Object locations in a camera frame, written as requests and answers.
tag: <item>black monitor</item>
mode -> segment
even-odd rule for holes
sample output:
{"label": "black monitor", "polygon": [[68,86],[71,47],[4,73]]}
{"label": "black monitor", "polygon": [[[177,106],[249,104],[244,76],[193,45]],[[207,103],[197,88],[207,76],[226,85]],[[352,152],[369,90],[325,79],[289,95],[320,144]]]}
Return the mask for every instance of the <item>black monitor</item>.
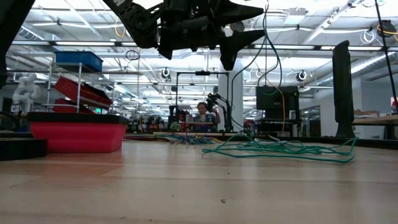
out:
{"label": "black monitor", "polygon": [[[279,90],[284,95],[285,115],[289,115],[290,110],[298,109],[299,89],[297,86],[281,86]],[[276,91],[273,86],[257,86],[256,87],[256,109],[264,110],[266,118],[282,119],[283,104],[282,95]]]}
{"label": "black monitor", "polygon": [[338,123],[336,137],[355,137],[352,129],[354,121],[353,86],[351,83],[351,59],[349,41],[338,44],[333,49],[333,89],[335,97],[335,120]]}

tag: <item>wooden table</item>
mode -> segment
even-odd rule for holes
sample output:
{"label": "wooden table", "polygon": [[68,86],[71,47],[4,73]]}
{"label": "wooden table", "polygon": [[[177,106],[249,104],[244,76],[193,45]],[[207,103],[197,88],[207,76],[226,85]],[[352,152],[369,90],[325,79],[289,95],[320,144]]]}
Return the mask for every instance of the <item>wooden table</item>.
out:
{"label": "wooden table", "polygon": [[375,118],[357,118],[354,120],[355,126],[385,126],[388,140],[397,139],[394,128],[398,126],[398,115],[381,116]]}
{"label": "wooden table", "polygon": [[349,164],[201,158],[203,146],[125,142],[111,154],[0,162],[0,223],[396,223],[398,151]]}

